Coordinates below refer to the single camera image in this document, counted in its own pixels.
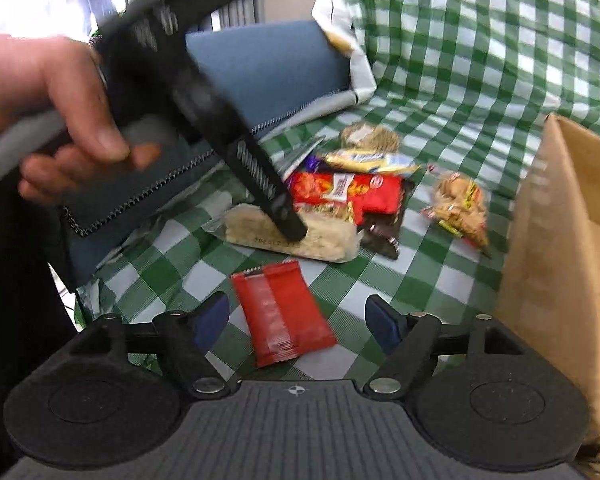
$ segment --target red snack package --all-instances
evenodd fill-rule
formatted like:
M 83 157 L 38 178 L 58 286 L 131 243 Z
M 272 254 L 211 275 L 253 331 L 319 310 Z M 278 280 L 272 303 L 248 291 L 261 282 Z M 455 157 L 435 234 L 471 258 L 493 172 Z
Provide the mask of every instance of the red snack package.
M 337 343 L 297 261 L 245 270 L 231 282 L 249 325 L 258 368 Z
M 401 186 L 402 179 L 393 175 L 301 172 L 291 177 L 289 189 L 295 202 L 351 202 L 360 225 L 364 213 L 396 214 Z

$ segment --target human hand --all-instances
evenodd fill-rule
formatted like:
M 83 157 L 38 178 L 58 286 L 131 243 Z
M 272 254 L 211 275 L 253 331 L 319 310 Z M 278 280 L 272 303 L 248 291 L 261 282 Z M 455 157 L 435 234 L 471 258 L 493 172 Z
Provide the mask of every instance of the human hand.
M 110 116 L 95 67 L 97 54 L 68 38 L 21 40 L 0 34 L 0 133 L 22 115 L 53 105 L 73 140 L 53 156 L 20 164 L 18 192 L 49 205 L 94 178 L 143 170 L 160 155 L 156 144 L 130 147 Z

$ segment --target checkered fabric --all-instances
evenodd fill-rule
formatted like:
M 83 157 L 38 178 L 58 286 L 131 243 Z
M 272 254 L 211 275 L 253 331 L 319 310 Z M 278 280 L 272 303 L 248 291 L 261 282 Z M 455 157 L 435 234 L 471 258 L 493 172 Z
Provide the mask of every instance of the checkered fabric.
M 119 312 L 149 321 L 165 309 L 190 311 L 216 290 L 232 305 L 230 323 L 209 359 L 225 376 L 364 381 L 384 359 L 364 322 L 379 294 L 397 310 L 425 310 L 458 323 L 494 305 L 507 251 L 512 201 L 540 142 L 549 112 L 600 134 L 600 0 L 346 0 L 378 90 L 366 104 L 266 140 L 273 155 L 315 134 L 333 147 L 344 126 L 365 120 L 400 134 L 401 151 L 477 177 L 491 190 L 492 257 L 429 224 L 423 180 L 391 261 L 361 250 L 346 264 L 301 260 L 301 269 L 338 345 L 255 370 L 244 314 L 229 275 L 284 259 L 231 246 L 201 225 L 229 197 L 244 194 L 222 169 L 163 213 L 81 292 L 91 316 Z

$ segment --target metal screw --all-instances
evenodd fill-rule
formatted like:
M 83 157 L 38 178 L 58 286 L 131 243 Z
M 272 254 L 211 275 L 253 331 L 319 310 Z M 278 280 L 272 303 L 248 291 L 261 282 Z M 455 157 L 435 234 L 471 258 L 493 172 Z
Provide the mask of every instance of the metal screw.
M 224 389 L 224 381 L 217 377 L 202 377 L 193 383 L 193 387 L 200 394 L 216 394 Z
M 376 394 L 394 394 L 400 390 L 400 383 L 391 377 L 378 377 L 369 383 L 369 387 Z

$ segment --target gray handle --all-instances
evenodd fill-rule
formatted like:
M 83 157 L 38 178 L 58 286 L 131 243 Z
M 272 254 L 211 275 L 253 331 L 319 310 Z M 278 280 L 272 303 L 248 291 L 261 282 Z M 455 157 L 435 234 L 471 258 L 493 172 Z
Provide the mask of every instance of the gray handle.
M 29 116 L 0 134 L 0 180 L 16 170 L 20 161 L 31 153 L 48 153 L 58 147 L 59 136 L 66 136 L 64 119 L 57 110 L 51 108 L 37 115 Z M 155 142 L 173 144 L 177 134 L 162 117 L 147 115 L 122 129 L 122 135 L 131 145 Z

